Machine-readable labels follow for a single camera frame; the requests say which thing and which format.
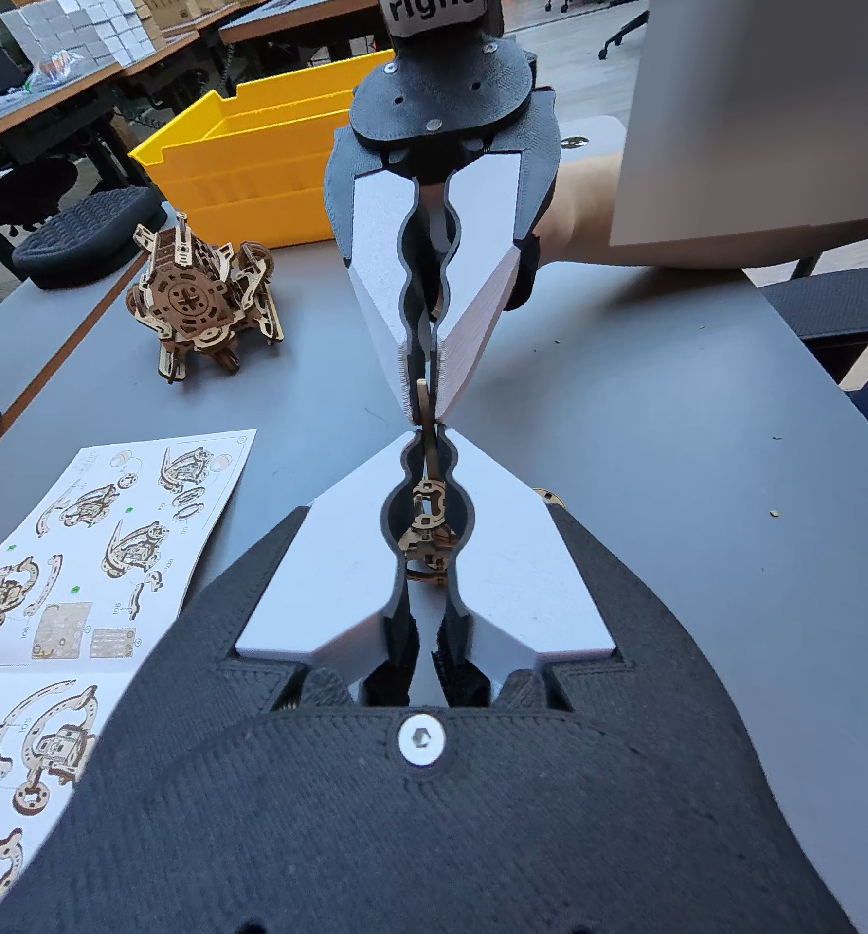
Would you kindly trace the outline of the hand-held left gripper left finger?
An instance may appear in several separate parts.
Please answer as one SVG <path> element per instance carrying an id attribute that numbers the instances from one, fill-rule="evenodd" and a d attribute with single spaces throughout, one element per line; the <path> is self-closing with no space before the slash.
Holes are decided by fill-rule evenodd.
<path id="1" fill-rule="evenodd" d="M 416 432 L 316 498 L 240 635 L 246 658 L 362 682 L 370 706 L 406 706 L 416 666 L 405 556 L 415 519 Z"/>

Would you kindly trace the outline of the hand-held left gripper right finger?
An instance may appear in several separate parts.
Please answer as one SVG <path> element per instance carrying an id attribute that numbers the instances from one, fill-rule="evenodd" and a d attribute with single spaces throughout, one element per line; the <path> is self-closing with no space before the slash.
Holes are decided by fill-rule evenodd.
<path id="1" fill-rule="evenodd" d="M 556 514 L 455 429 L 439 429 L 448 566 L 438 675 L 450 706 L 487 706 L 513 671 L 606 659 L 615 641 L 557 529 Z"/>

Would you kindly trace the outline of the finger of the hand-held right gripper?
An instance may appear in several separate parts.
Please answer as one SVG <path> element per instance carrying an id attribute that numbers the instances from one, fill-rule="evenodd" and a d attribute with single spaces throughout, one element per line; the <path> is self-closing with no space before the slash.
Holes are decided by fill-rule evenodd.
<path id="1" fill-rule="evenodd" d="M 452 174 L 445 200 L 456 236 L 441 269 L 444 309 L 435 333 L 435 418 L 448 424 L 516 280 L 513 243 L 521 154 L 487 154 Z"/>
<path id="2" fill-rule="evenodd" d="M 429 247 L 419 201 L 417 181 L 390 171 L 357 179 L 348 268 L 383 374 L 414 425 L 421 423 L 416 382 L 426 359 L 418 324 Z"/>

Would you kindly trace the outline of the wooden arc gear assembly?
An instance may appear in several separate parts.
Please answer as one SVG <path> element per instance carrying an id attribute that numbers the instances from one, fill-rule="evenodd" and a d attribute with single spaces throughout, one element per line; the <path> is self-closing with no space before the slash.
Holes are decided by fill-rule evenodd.
<path id="1" fill-rule="evenodd" d="M 418 377 L 416 389 L 425 456 L 424 473 L 413 491 L 415 515 L 399 539 L 410 580 L 444 585 L 447 566 L 459 539 L 446 522 L 446 485 L 440 473 L 438 439 L 428 378 Z"/>

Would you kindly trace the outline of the person's right forearm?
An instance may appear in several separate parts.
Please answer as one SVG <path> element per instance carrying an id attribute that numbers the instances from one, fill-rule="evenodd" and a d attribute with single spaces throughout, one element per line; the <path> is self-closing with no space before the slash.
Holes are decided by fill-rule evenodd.
<path id="1" fill-rule="evenodd" d="M 742 269 L 782 263 L 753 234 L 649 245 L 611 245 L 620 152 L 563 164 L 552 202 L 534 228 L 540 266 L 582 263 L 687 270 Z"/>

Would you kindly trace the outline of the wooden submarine model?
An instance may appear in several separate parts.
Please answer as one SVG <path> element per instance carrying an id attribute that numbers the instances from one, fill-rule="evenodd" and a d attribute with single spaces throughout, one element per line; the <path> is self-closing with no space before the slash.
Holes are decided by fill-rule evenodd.
<path id="1" fill-rule="evenodd" d="M 136 227 L 133 239 L 148 253 L 148 266 L 127 292 L 127 309 L 158 334 L 159 373 L 168 383 L 184 380 L 189 351 L 235 372 L 238 333 L 257 328 L 270 344 L 284 339 L 269 288 L 271 252 L 255 241 L 237 250 L 211 245 L 194 234 L 183 212 L 175 221 L 157 233 Z"/>

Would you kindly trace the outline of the yellow plastic bin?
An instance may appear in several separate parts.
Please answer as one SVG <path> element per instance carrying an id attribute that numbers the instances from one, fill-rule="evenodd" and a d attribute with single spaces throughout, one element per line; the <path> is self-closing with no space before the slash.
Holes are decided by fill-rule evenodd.
<path id="1" fill-rule="evenodd" d="M 274 249 L 333 238 L 324 175 L 354 88 L 392 51 L 216 91 L 130 152 L 203 240 Z"/>

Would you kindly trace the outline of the black chair base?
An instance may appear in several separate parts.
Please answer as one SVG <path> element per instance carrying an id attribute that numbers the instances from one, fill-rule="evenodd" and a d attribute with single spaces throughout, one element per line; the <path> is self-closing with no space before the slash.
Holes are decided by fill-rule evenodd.
<path id="1" fill-rule="evenodd" d="M 637 17 L 631 19 L 627 24 L 622 26 L 613 36 L 607 38 L 604 42 L 604 45 L 599 50 L 598 59 L 604 61 L 608 57 L 608 52 L 611 46 L 616 48 L 622 45 L 622 42 L 626 36 L 640 29 L 642 26 L 645 26 L 649 20 L 650 11 L 646 9 L 644 12 L 638 14 Z"/>

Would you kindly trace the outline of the illustrated instruction booklet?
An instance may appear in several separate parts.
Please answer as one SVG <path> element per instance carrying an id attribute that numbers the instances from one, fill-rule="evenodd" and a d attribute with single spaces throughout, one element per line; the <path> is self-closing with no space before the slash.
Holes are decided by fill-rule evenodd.
<path id="1" fill-rule="evenodd" d="M 81 449 L 0 546 L 0 902 L 179 613 L 254 438 Z"/>

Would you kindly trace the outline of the black mesh chair seat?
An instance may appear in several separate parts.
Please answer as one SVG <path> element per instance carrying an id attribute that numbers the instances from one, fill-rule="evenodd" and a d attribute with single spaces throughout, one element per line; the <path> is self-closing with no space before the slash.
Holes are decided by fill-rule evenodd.
<path id="1" fill-rule="evenodd" d="M 157 231 L 166 220 L 154 186 L 94 193 L 49 219 L 15 248 L 12 261 L 39 288 L 88 285 L 141 254 L 133 240 L 139 224 Z"/>

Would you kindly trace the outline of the dark office chair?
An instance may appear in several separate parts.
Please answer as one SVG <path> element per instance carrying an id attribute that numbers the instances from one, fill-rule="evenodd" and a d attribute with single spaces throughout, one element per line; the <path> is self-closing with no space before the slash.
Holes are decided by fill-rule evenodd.
<path id="1" fill-rule="evenodd" d="M 78 179 L 75 164 L 66 158 L 42 158 L 0 175 L 0 227 L 10 238 L 19 230 L 32 233 L 59 210 L 60 198 Z"/>

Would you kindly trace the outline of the black office chair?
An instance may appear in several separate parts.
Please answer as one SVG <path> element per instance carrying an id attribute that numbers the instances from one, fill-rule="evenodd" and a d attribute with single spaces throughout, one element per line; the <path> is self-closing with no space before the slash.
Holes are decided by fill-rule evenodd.
<path id="1" fill-rule="evenodd" d="M 868 345 L 868 267 L 790 279 L 760 292 L 840 382 Z"/>

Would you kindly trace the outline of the wood-edged desk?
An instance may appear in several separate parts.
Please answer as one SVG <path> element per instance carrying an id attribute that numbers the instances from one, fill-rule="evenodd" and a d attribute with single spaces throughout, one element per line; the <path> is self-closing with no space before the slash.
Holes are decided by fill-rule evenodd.
<path id="1" fill-rule="evenodd" d="M 198 31 L 183 33 L 171 39 L 166 47 L 127 67 L 118 64 L 91 70 L 75 80 L 65 82 L 52 90 L 23 92 L 20 98 L 6 100 L 0 98 L 0 136 L 28 123 L 32 118 L 56 108 L 58 105 L 91 89 L 113 89 L 127 79 L 147 73 L 157 64 L 166 64 L 175 53 L 186 49 L 200 39 Z"/>

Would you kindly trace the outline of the stack of white boxes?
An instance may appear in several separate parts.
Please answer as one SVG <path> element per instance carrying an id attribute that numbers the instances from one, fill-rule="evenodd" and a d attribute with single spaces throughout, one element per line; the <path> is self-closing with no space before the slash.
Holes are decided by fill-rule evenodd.
<path id="1" fill-rule="evenodd" d="M 30 2 L 0 19 L 31 64 L 67 51 L 98 67 L 129 66 L 168 45 L 143 2 Z"/>

